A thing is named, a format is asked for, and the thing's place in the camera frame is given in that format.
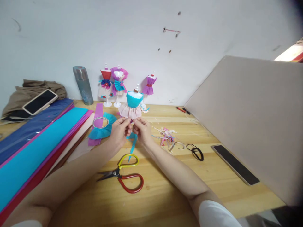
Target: smartphone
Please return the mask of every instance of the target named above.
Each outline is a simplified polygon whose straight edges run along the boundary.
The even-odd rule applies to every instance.
[[[41,92],[34,97],[31,101],[26,103],[22,109],[28,112],[30,115],[36,115],[40,111],[46,109],[51,103],[58,98],[58,95],[49,89]]]
[[[241,162],[238,161],[225,147],[222,145],[214,145],[211,148],[219,155],[223,161],[240,177],[247,185],[259,183],[259,179],[255,177]]]

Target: brown cloth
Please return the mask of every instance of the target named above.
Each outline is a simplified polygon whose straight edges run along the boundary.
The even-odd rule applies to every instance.
[[[66,89],[55,81],[23,80],[22,87],[16,86],[16,91],[10,96],[9,102],[2,112],[2,117],[8,116],[12,111],[22,110],[22,106],[31,101],[46,89],[56,93],[58,99],[66,98]]]

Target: scissor blade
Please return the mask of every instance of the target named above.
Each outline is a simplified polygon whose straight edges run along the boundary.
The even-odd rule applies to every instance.
[[[97,181],[105,180],[107,178],[113,177],[113,172],[112,171],[106,171],[106,172],[98,172],[98,174],[103,174],[104,176],[98,179]]]

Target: scissors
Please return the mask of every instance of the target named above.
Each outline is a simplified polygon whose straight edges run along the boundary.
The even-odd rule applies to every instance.
[[[123,161],[126,157],[129,157],[129,156],[134,157],[134,158],[137,160],[137,162],[134,163],[134,164],[123,164],[123,165],[121,165],[122,161]],[[118,181],[120,182],[120,184],[122,185],[122,187],[124,188],[125,191],[127,191],[128,193],[137,193],[137,192],[139,192],[139,191],[142,189],[142,187],[143,187],[143,184],[144,184],[143,177],[142,177],[140,174],[137,174],[137,173],[133,173],[133,174],[130,174],[130,175],[122,176],[122,175],[120,175],[120,170],[121,170],[122,168],[124,168],[124,167],[132,167],[132,166],[136,166],[136,165],[138,165],[138,164],[139,164],[139,158],[138,158],[136,155],[134,155],[134,154],[126,154],[126,155],[124,155],[124,156],[121,158],[121,160],[119,161],[119,163],[118,163],[118,168],[117,168],[117,169],[115,169],[115,170],[113,170],[113,171],[98,172],[98,174],[103,174],[104,176],[101,177],[100,179],[98,179],[97,181],[105,180],[105,179],[111,178],[111,177],[118,177]],[[129,179],[129,178],[133,178],[133,177],[140,177],[141,183],[140,183],[140,185],[139,185],[137,188],[135,188],[135,189],[129,189],[129,188],[127,188],[127,187],[124,185],[124,183],[123,183],[122,180],[124,180],[124,179]]]

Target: marker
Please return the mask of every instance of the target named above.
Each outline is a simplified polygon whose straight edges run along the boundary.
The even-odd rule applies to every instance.
[[[178,109],[178,110],[182,111],[183,113],[186,113],[186,111],[185,111],[185,110],[182,110],[182,109],[180,109],[179,107],[176,107],[176,109]]]
[[[191,114],[187,109],[185,108],[182,108],[183,110],[185,110],[188,114]]]

